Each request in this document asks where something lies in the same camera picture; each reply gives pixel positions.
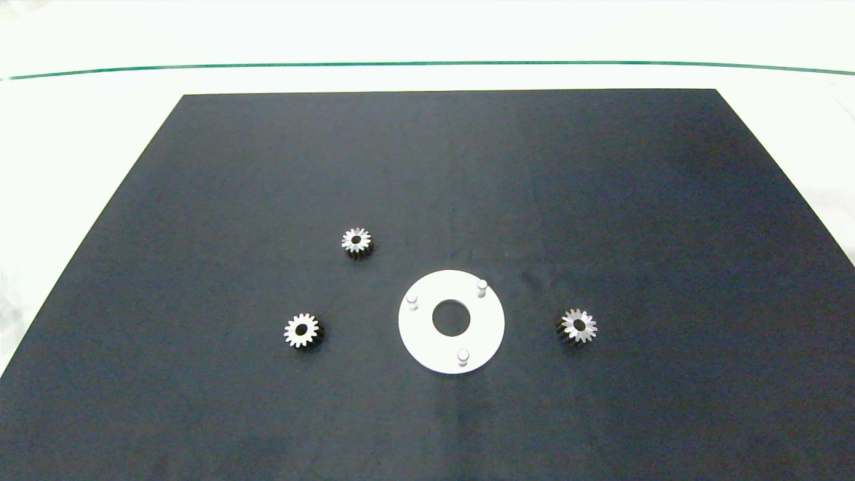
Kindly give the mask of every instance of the black mat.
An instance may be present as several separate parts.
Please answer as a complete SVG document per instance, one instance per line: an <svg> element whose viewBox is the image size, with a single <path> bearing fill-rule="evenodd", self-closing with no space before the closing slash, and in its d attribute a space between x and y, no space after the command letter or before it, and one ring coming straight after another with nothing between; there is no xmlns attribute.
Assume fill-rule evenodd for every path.
<svg viewBox="0 0 855 481"><path fill-rule="evenodd" d="M440 269L505 310L466 375L398 336ZM715 91L184 97L0 380L0 478L852 479L853 319Z"/></svg>

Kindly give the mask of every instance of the white washer plate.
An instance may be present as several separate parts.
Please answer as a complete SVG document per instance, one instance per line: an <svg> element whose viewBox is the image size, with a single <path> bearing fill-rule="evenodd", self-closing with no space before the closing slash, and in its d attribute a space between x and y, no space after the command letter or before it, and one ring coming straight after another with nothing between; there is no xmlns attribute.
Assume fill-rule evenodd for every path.
<svg viewBox="0 0 855 481"><path fill-rule="evenodd" d="M483 366L498 350L504 337L502 303L491 287L479 289L479 280L462 270L438 270L416 281L401 299L401 340L428 369L462 374ZM413 299L415 310L410 303ZM446 336L433 325L433 309L446 300L455 300L469 310L469 327L459 336Z"/></svg>

